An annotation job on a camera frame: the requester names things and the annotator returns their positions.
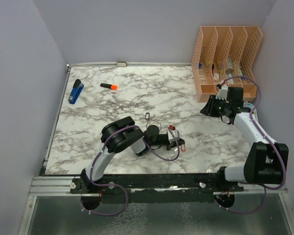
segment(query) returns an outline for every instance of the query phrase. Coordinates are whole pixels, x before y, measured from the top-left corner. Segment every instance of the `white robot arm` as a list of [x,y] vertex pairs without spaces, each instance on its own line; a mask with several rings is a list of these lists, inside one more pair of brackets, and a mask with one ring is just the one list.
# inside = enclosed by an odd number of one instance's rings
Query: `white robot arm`
[[280,184],[283,178],[282,166],[269,141],[279,151],[285,168],[289,149],[285,144],[277,143],[271,138],[257,123],[253,114],[251,119],[251,110],[243,104],[243,88],[223,85],[217,95],[209,97],[206,106],[200,111],[210,117],[228,117],[228,124],[234,124],[241,131],[251,148],[244,164],[221,167],[220,170],[224,171],[227,181]]
[[177,147],[177,145],[185,144],[185,141],[180,137],[179,131],[172,125],[169,132],[159,134],[159,128],[155,125],[150,125],[143,133],[134,124],[135,122],[131,117],[125,117],[103,128],[102,144],[99,148],[100,154],[92,160],[91,164],[81,174],[83,177],[86,176],[86,182],[90,179],[94,182],[101,179],[112,158],[128,147],[131,147],[136,155],[142,156],[149,151],[145,143],[149,147],[163,145],[167,147],[167,150]]

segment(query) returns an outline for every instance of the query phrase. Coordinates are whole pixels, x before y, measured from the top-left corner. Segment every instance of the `stapler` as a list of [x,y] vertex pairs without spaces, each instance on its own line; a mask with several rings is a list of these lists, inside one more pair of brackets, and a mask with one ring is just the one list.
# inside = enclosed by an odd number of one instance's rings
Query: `stapler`
[[77,98],[79,97],[79,94],[81,93],[83,88],[84,88],[84,84],[81,82],[81,80],[77,79],[74,82],[73,89],[72,89],[70,97],[69,97],[70,104],[75,104],[75,102],[76,102]]

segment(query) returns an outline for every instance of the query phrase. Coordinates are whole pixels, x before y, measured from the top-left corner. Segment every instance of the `gray wall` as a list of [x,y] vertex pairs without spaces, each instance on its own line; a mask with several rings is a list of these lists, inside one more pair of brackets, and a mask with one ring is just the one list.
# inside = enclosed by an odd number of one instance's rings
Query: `gray wall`
[[0,1],[0,235],[18,232],[65,73],[65,61],[33,2]]
[[68,63],[190,62],[202,25],[262,25],[276,0],[34,0]]
[[262,89],[259,121],[290,149],[287,186],[294,208],[294,0],[279,0],[262,27],[254,74]]

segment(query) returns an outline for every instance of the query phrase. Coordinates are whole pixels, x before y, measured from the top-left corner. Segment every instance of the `marble tabletop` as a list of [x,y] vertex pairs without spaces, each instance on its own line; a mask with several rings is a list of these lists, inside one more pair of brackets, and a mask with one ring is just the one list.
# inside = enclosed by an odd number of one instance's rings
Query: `marble tabletop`
[[[76,79],[84,89],[71,105],[68,98]],[[100,83],[116,84],[118,90],[102,88]],[[73,67],[45,174],[80,174],[98,153],[105,125],[131,116],[145,131],[146,112],[161,123],[163,134],[168,125],[175,125],[186,152],[165,162],[152,153],[137,157],[128,148],[112,159],[105,174],[206,173],[244,162],[249,152],[246,139],[234,125],[201,115],[204,105],[197,101],[191,67]],[[176,156],[165,147],[156,152]]]

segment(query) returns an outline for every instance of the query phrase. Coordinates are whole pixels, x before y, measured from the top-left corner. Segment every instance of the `purple cable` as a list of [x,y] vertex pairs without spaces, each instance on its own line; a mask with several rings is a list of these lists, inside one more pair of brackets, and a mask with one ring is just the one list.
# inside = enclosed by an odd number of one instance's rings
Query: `purple cable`
[[175,136],[174,136],[174,134],[172,133],[172,131],[170,130],[170,128],[168,128],[168,130],[169,130],[169,132],[170,132],[170,134],[172,135],[172,137],[173,137],[173,139],[174,139],[174,141],[175,141],[175,144],[176,144],[176,146],[177,146],[177,155],[176,155],[176,157],[174,158],[174,159],[165,159],[165,158],[163,158],[163,157],[160,157],[146,142],[145,142],[145,140],[143,139],[143,142],[145,143],[145,145],[147,146],[147,148],[154,154],[154,155],[156,155],[158,158],[160,158],[161,160],[163,160],[163,161],[166,161],[166,162],[173,162],[173,161],[175,161],[176,159],[178,159],[178,157],[180,156],[180,148],[179,148],[179,146],[178,146],[178,142],[177,142],[177,139],[175,138]]
[[273,147],[273,149],[274,149],[274,151],[275,151],[275,153],[276,153],[276,155],[277,155],[277,157],[279,159],[279,162],[281,164],[281,167],[282,167],[282,182],[281,182],[281,184],[279,186],[277,186],[277,187],[269,187],[269,186],[265,186],[263,184],[260,185],[260,186],[264,187],[265,193],[264,193],[264,199],[263,199],[262,203],[256,209],[254,209],[252,211],[248,211],[248,212],[240,212],[240,211],[230,210],[230,209],[227,209],[227,208],[222,207],[221,205],[219,205],[220,208],[222,208],[222,209],[224,209],[226,211],[232,212],[232,213],[236,213],[236,214],[252,214],[252,213],[258,212],[264,206],[265,201],[266,201],[266,196],[267,196],[267,189],[278,190],[278,189],[280,189],[280,188],[282,188],[284,186],[285,181],[286,181],[286,169],[285,169],[285,166],[284,166],[284,162],[282,160],[282,157],[281,157],[279,151],[277,150],[277,148],[275,147],[274,143],[266,136],[266,134],[261,130],[261,128],[257,124],[256,120],[253,118],[253,112],[257,108],[257,106],[259,105],[260,100],[261,100],[261,90],[260,90],[260,87],[257,85],[257,83],[255,81],[253,81],[249,77],[245,77],[245,76],[234,76],[234,77],[230,77],[230,78],[225,79],[223,82],[226,82],[227,80],[230,80],[230,79],[233,79],[233,78],[244,78],[244,79],[247,79],[247,80],[251,81],[252,83],[254,83],[255,86],[257,87],[258,93],[259,93],[259,99],[257,100],[257,102],[254,105],[254,107],[251,109],[251,111],[249,113],[249,118],[251,119],[252,123],[254,124],[254,126],[256,127],[256,129],[259,131],[259,133],[263,136],[263,138],[265,140],[267,140],[269,142],[269,144]]
[[[125,127],[125,128],[122,128],[121,130],[116,131],[116,132],[113,133],[112,135],[110,135],[110,136],[106,139],[106,141],[104,142],[101,151],[96,155],[96,157],[95,157],[95,159],[94,159],[94,161],[93,161],[93,163],[92,163],[91,170],[90,170],[90,179],[89,179],[89,180],[90,180],[90,182],[91,182],[93,185],[98,186],[98,187],[116,186],[116,187],[119,187],[120,189],[122,189],[122,191],[125,193],[125,205],[124,205],[124,207],[122,207],[119,211],[114,212],[114,213],[100,213],[100,212],[96,212],[96,211],[92,211],[92,210],[87,210],[87,209],[85,209],[85,207],[84,207],[84,205],[83,205],[83,202],[81,201],[81,206],[82,206],[83,210],[85,210],[85,211],[87,211],[87,212],[89,212],[89,213],[92,213],[92,214],[96,214],[96,215],[102,215],[102,216],[114,216],[114,215],[117,215],[117,214],[122,213],[122,212],[126,209],[126,207],[127,207],[127,205],[128,205],[128,195],[127,195],[127,192],[126,192],[126,190],[125,190],[124,187],[122,187],[121,185],[117,185],[117,184],[96,184],[96,183],[93,181],[92,176],[93,176],[94,165],[95,165],[97,159],[99,158],[99,156],[102,154],[102,152],[103,152],[104,149],[106,148],[106,145],[107,145],[108,142],[111,140],[111,138],[113,138],[116,134],[118,134],[118,133],[120,133],[120,132],[126,131],[126,130],[131,129],[131,128],[135,128],[135,127],[139,128],[139,126],[136,126],[136,125],[127,126],[127,127]],[[175,138],[174,134],[172,133],[172,131],[170,130],[170,128],[168,128],[168,130],[169,130],[170,134],[173,136],[174,141],[175,141],[175,143],[176,143],[176,146],[178,146],[178,142],[177,142],[177,139]],[[160,157],[158,154],[156,154],[156,152],[153,151],[153,150],[151,149],[151,147],[150,147],[145,141],[144,141],[144,143],[145,143],[145,145],[147,146],[147,148],[148,148],[148,149],[149,149],[154,155],[156,155],[158,158],[160,158],[160,159],[162,159],[162,160],[164,160],[164,161],[169,161],[169,162],[170,162],[170,161],[174,161],[174,160],[176,160],[176,159],[178,158],[178,156],[179,156],[179,154],[180,154],[180,148],[178,147],[178,153],[177,153],[176,158],[174,158],[174,159],[172,159],[172,160],[165,159],[165,158]]]
[[248,211],[248,212],[230,210],[229,208],[225,208],[225,207],[221,206],[216,200],[215,200],[215,203],[217,203],[221,209],[224,209],[225,211],[228,211],[228,212],[232,212],[232,213],[235,213],[235,214],[253,214],[255,212],[260,211],[260,209],[262,207],[264,207],[264,204],[265,204],[265,201],[266,201],[266,196],[267,196],[267,190],[266,190],[265,187],[264,187],[264,191],[265,191],[265,193],[264,193],[264,199],[263,199],[262,203],[256,209],[253,209],[252,211]]

